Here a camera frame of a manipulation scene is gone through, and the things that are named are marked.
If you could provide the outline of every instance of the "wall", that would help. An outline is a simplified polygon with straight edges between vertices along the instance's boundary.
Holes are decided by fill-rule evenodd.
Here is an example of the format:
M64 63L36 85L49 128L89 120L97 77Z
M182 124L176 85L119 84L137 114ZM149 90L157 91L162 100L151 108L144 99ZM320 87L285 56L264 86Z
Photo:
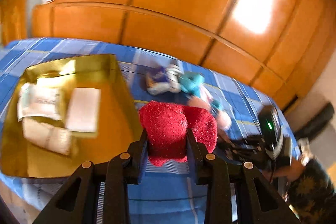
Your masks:
M336 108L336 51L324 71L313 85L307 96L291 113L286 115L287 121L293 131L297 131L313 118L327 102ZM336 117L330 121L336 128Z
M330 101L336 107L336 51L324 71L313 85L307 96L290 114L286 115L293 131L300 129L313 118ZM318 157L323 166L328 169L334 182L336 182L336 116L310 144L314 155Z

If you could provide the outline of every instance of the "bed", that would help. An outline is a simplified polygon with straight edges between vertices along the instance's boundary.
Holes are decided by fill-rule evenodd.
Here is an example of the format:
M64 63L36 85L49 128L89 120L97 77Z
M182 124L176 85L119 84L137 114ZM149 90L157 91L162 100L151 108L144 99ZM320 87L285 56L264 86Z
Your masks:
M0 50L0 132L6 109L19 77L24 69L41 62L60 58L88 55L115 54L125 81L133 95L134 105L139 110L151 100L186 104L184 93L164 93L152 96L145 89L144 76L149 67L175 64L182 72L199 72L205 78L205 87L219 100L232 120L227 131L229 138L237 139L259 134L257 113L267 104L275 102L260 91L244 85L235 79L174 57L136 47L73 38L31 38L13 41ZM299 149L294 135L278 110L282 131L293 141L293 155L298 157ZM21 178L8 177L0 173L0 180L20 198L42 210L62 183L28 184ZM232 220L236 220L234 187L232 188ZM141 185L129 185L129 208L132 223L203 223L206 186L196 186L189 177L187 163L169 161L162 167L147 164ZM97 223L102 223L104 184L100 188Z

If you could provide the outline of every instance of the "red plush toy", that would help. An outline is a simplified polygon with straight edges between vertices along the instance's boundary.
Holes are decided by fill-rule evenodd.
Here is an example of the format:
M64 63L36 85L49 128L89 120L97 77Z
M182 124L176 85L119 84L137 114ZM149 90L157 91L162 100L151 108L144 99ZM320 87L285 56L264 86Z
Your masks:
M187 128L209 153L215 149L216 120L203 108L151 101L140 109L140 121L148 134L148 158L155 166L168 160L187 161Z

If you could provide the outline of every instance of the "white card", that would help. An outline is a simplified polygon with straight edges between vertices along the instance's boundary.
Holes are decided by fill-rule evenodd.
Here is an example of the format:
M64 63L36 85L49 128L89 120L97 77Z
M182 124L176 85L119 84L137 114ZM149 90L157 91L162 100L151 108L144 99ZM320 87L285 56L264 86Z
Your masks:
M100 106L99 89L75 88L72 92L66 128L76 132L96 132Z

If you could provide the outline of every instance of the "black cable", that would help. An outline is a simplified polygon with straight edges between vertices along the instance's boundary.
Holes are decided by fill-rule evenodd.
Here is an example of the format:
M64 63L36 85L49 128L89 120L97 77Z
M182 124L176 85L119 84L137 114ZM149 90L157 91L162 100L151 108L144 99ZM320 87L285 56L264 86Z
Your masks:
M275 172L275 167L276 167L275 160L271 161L271 166L272 166L272 174L271 174L271 177L269 178L269 183L272 183L272 180L273 180L273 176L274 176L274 172Z

